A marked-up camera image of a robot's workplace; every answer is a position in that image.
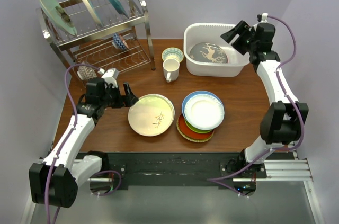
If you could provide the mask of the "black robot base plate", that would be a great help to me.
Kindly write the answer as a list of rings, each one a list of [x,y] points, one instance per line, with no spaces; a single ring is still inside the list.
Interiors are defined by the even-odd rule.
[[[94,184],[110,181],[119,190],[131,186],[233,186],[233,179],[265,178],[263,164],[247,165],[243,153],[108,153],[109,169],[117,174],[92,177]]]

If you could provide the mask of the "grey reindeer plate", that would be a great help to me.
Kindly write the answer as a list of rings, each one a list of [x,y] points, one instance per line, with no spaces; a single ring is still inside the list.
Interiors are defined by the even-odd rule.
[[[228,57],[225,51],[216,44],[201,42],[192,47],[189,57],[199,62],[227,64]]]

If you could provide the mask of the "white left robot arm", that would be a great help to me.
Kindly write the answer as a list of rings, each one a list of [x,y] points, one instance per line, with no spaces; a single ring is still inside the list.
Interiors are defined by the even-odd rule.
[[[37,204],[69,208],[78,189],[93,175],[105,177],[110,171],[107,153],[89,151],[76,163],[75,159],[87,136],[94,130],[105,109],[132,107],[139,99],[128,83],[124,94],[112,79],[92,78],[79,98],[70,124],[55,149],[42,162],[29,169],[32,201]]]

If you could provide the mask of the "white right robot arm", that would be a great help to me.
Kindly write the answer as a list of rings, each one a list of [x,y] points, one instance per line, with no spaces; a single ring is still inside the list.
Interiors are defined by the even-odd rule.
[[[281,69],[283,63],[272,49],[274,36],[275,26],[267,20],[254,26],[240,21],[221,35],[240,54],[249,54],[249,62],[261,79],[270,104],[260,123],[259,137],[226,164],[226,179],[249,177],[272,153],[290,151],[291,142],[300,145],[304,138],[309,107],[299,102],[288,86]]]

